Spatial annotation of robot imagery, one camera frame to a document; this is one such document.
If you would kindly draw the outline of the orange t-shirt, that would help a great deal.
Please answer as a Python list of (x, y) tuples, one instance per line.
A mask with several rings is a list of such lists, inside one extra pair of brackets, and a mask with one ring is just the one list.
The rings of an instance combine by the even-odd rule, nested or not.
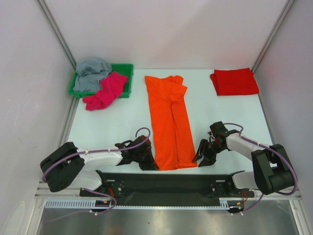
[(160, 170), (196, 167), (196, 153), (185, 106), (187, 87), (181, 76), (145, 76), (155, 160)]

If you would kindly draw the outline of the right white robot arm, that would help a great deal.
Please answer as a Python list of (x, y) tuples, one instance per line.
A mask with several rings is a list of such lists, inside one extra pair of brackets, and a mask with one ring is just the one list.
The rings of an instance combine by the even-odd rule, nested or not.
[(285, 148), (280, 144), (266, 145), (243, 135), (239, 130), (227, 129), (227, 123), (215, 122), (210, 126), (209, 139), (202, 139), (193, 158), (199, 166), (210, 166), (217, 155), (225, 150), (237, 152), (252, 162), (253, 170), (230, 175), (225, 184), (230, 196), (238, 196), (243, 189), (256, 189), (263, 195), (278, 193), (293, 195), (298, 189), (298, 179)]

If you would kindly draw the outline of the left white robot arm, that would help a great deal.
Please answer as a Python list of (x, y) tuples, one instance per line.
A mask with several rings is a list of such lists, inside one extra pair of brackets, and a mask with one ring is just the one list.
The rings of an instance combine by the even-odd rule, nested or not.
[(59, 192), (68, 187), (90, 189), (102, 196), (108, 184), (101, 175), (102, 166), (128, 165), (138, 163), (141, 170), (159, 170), (153, 155), (150, 140), (141, 135), (134, 141), (116, 143), (103, 151), (78, 148), (67, 142), (40, 163), (43, 181), (51, 192)]

